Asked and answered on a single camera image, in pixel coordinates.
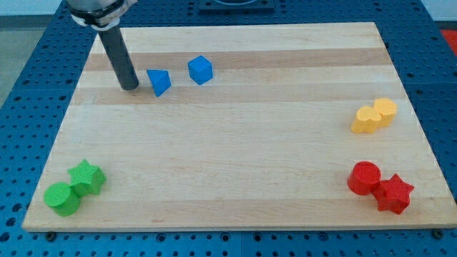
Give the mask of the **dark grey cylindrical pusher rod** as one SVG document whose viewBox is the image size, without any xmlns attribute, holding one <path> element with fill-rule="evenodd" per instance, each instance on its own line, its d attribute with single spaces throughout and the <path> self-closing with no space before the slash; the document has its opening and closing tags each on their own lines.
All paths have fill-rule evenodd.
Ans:
<svg viewBox="0 0 457 257">
<path fill-rule="evenodd" d="M 98 35 L 120 87 L 125 91 L 136 89 L 139 85 L 139 80 L 119 26 L 116 25 L 108 30 L 98 31 Z"/>
</svg>

